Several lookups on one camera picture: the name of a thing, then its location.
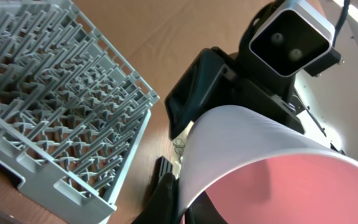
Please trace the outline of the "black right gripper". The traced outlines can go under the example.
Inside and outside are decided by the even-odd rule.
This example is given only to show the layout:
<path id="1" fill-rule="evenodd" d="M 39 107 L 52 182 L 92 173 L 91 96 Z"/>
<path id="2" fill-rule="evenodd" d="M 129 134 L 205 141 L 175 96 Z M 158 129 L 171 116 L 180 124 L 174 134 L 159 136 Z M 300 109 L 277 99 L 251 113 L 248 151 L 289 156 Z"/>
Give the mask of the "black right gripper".
<path id="1" fill-rule="evenodd" d="M 237 105 L 264 115 L 299 133 L 304 133 L 295 107 L 290 103 L 295 91 L 295 75 L 282 77 L 259 60 L 249 49 L 257 29 L 284 1 L 272 1 L 250 21 L 234 54 L 219 47 L 205 48 L 194 59 L 165 99 L 169 137 L 178 137 L 190 122 L 223 105 Z M 338 63 L 341 54 L 334 48 L 342 21 L 335 28 L 333 46 L 305 68 L 315 77 Z"/>

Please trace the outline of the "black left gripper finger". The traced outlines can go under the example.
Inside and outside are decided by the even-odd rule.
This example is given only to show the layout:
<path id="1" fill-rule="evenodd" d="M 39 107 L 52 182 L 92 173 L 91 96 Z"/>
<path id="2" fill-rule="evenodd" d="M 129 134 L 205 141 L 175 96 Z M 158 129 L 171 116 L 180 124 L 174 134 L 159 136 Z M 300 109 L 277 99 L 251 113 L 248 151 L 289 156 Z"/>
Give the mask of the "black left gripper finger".
<path id="1" fill-rule="evenodd" d="M 177 179 L 173 174 L 173 164 L 166 157 L 157 159 L 152 180 L 149 201 L 132 224 L 169 224 L 173 221 L 177 204 Z"/>

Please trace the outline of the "pink plastic cup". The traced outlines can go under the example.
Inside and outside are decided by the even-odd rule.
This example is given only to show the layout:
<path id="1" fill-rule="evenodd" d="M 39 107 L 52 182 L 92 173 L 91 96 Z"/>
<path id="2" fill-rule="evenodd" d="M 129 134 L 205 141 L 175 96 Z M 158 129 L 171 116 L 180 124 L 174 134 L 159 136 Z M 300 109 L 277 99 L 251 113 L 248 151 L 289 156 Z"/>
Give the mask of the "pink plastic cup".
<path id="1" fill-rule="evenodd" d="M 206 223 L 358 223 L 358 161 L 241 106 L 202 115 L 186 141 L 178 218 Z"/>

